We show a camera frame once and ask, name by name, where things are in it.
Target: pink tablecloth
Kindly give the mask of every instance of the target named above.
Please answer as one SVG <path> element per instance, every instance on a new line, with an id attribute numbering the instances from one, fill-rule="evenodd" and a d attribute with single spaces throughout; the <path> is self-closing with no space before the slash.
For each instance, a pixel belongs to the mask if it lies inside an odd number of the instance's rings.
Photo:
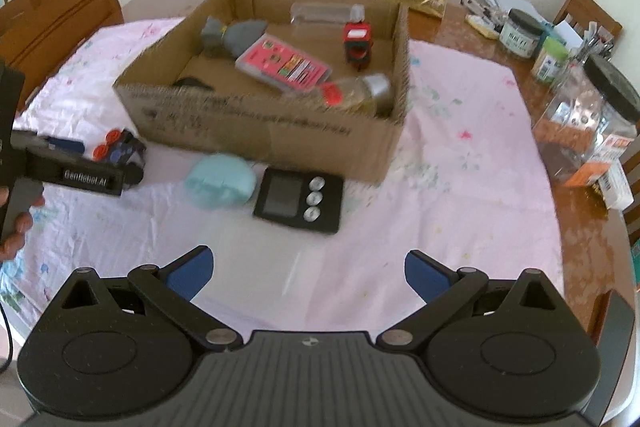
<path id="1" fill-rule="evenodd" d="M 111 128 L 131 126 L 111 84 L 176 23 L 100 30 L 17 125 L 89 149 Z M 496 279 L 539 267 L 562 291 L 554 203 L 511 71 L 424 42 L 411 52 L 412 108 L 393 165 L 380 187 L 347 183 L 337 235 L 264 223 L 250 206 L 198 210 L 182 180 L 202 156 L 150 145 L 145 181 L 120 199 L 46 187 L 27 246 L 2 266 L 0 297 L 32 327 L 74 268 L 123 276 L 167 264 L 203 237 L 216 272 L 195 302 L 245 336 L 253 328 L 377 334 L 422 305 L 402 267 L 414 248 Z"/>

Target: screw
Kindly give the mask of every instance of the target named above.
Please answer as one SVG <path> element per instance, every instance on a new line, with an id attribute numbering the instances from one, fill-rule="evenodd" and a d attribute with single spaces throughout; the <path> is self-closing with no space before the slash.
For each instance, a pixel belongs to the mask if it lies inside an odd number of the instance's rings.
<path id="1" fill-rule="evenodd" d="M 205 338 L 209 344 L 214 344 L 215 346 L 228 346 L 236 341 L 238 334 L 227 328 L 218 328 L 217 330 L 209 331 Z"/>
<path id="2" fill-rule="evenodd" d="M 309 337 L 308 339 L 303 340 L 302 344 L 306 347 L 314 347 L 320 344 L 320 341 L 315 337 Z"/>
<path id="3" fill-rule="evenodd" d="M 382 341 L 389 346 L 406 346 L 411 344 L 414 336 L 409 331 L 388 330 L 382 333 Z"/>

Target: finger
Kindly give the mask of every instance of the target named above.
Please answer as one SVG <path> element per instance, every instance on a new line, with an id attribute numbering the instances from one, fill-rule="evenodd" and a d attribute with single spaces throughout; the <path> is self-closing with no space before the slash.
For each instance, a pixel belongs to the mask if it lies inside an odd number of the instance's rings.
<path id="1" fill-rule="evenodd" d="M 15 259 L 18 250 L 24 248 L 24 236 L 14 233 L 7 237 L 4 245 L 0 247 L 0 261 L 11 261 Z"/>
<path id="2" fill-rule="evenodd" d="M 20 216 L 18 216 L 18 219 L 15 220 L 15 231 L 17 233 L 21 233 L 22 235 L 29 232 L 32 226 L 33 217 L 31 217 L 31 214 L 20 214 Z"/>

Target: scale button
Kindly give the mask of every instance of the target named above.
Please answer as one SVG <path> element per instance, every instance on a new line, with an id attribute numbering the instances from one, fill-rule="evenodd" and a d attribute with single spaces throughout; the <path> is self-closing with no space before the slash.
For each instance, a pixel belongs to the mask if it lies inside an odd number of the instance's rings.
<path id="1" fill-rule="evenodd" d="M 309 183 L 309 188 L 314 191 L 320 190 L 322 187 L 324 187 L 324 178 L 320 176 L 316 176 L 311 180 L 311 183 Z"/>
<path id="2" fill-rule="evenodd" d="M 314 206 L 322 201 L 322 192 L 312 192 L 306 197 L 306 204 Z"/>
<path id="3" fill-rule="evenodd" d="M 318 219 L 318 217 L 320 217 L 320 209 L 317 206 L 310 206 L 308 209 L 305 210 L 304 217 L 305 217 L 305 221 L 312 223 L 316 219 Z"/>

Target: dining table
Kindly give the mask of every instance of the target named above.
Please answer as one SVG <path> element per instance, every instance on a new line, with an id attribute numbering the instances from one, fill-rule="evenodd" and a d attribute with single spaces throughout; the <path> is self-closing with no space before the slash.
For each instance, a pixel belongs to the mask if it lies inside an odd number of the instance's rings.
<path id="1" fill-rule="evenodd" d="M 204 0 L 131 0 L 123 6 L 126 22 L 187 16 Z M 532 60 L 509 54 L 497 41 L 478 34 L 465 22 L 459 0 L 449 0 L 442 20 L 410 11 L 411 39 L 497 62 L 513 71 L 532 124 L 542 115 L 551 93 L 530 74 Z M 635 283 L 628 232 L 622 214 L 607 210 L 592 188 L 552 184 L 561 232 L 564 298 L 584 330 L 593 333 L 603 294 L 614 289 L 635 309 Z M 635 388 L 636 334 L 626 355 L 616 393 L 605 420 L 620 413 Z"/>

